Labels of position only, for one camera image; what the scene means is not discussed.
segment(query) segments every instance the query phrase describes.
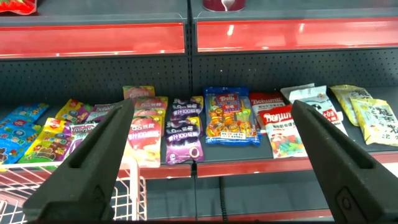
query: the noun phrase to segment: black cable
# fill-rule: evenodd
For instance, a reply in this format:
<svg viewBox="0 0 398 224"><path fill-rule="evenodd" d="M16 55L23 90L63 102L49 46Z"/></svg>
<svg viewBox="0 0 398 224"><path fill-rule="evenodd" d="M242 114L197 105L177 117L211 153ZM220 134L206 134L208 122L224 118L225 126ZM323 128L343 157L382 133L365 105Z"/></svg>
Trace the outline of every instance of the black cable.
<svg viewBox="0 0 398 224"><path fill-rule="evenodd" d="M223 221L228 221L228 217L226 215L226 208L225 208L224 178L223 177L218 177L218 187L220 188L220 204L221 204L221 212L223 214Z"/></svg>

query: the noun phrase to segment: yellow snack bag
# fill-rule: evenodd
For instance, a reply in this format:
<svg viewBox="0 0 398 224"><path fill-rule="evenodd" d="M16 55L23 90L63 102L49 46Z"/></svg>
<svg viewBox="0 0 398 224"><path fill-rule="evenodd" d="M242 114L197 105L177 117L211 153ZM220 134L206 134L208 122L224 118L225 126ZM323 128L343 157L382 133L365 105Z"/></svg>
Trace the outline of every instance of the yellow snack bag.
<svg viewBox="0 0 398 224"><path fill-rule="evenodd" d="M346 113L349 121L353 125L358 126L358 120L355 117L355 112L350 98L372 99L372 96L364 88L352 85L337 85L330 87L330 89L336 95L337 100Z"/></svg>
<svg viewBox="0 0 398 224"><path fill-rule="evenodd" d="M351 99L365 143L398 146L398 120L384 100Z"/></svg>

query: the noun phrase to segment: purple candy bag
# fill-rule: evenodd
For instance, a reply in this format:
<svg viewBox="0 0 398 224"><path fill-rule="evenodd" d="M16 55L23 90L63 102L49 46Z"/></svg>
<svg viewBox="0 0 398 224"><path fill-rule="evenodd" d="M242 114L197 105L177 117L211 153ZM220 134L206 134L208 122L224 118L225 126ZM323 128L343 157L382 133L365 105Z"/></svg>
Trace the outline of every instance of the purple candy bag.
<svg viewBox="0 0 398 224"><path fill-rule="evenodd" d="M172 104L171 121L197 117L203 110L203 97L193 96L189 100L174 99Z"/></svg>
<svg viewBox="0 0 398 224"><path fill-rule="evenodd" d="M169 121L166 125L166 164L178 164L189 159L204 161L199 141L201 128L198 117L188 118L188 122Z"/></svg>

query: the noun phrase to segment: gray pegboard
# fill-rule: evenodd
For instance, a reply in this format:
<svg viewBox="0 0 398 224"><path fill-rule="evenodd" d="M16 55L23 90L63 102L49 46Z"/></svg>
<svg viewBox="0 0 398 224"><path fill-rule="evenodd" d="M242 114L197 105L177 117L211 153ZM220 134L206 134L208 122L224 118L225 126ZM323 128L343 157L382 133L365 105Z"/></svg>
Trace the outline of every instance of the gray pegboard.
<svg viewBox="0 0 398 224"><path fill-rule="evenodd" d="M206 86L273 91L315 82L363 87L398 85L398 49L193 56L193 94Z"/></svg>
<svg viewBox="0 0 398 224"><path fill-rule="evenodd" d="M124 85L154 85L157 96L190 95L187 56L0 61L0 105L123 99Z"/></svg>

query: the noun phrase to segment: red candy package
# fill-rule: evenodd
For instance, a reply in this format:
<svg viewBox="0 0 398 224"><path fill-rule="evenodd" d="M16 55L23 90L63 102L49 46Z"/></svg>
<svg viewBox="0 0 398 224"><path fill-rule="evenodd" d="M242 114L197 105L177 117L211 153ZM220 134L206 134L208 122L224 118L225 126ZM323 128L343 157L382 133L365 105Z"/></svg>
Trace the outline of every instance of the red candy package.
<svg viewBox="0 0 398 224"><path fill-rule="evenodd" d="M259 112L274 158L307 156L291 111L292 105L287 105Z"/></svg>
<svg viewBox="0 0 398 224"><path fill-rule="evenodd" d="M280 93L250 93L250 104L253 112L256 115L257 122L260 126L261 134L266 134L266 126L259 116L260 111L271 110L275 107L285 106L282 94Z"/></svg>
<svg viewBox="0 0 398 224"><path fill-rule="evenodd" d="M0 12L29 15L36 12L37 0L0 0Z"/></svg>

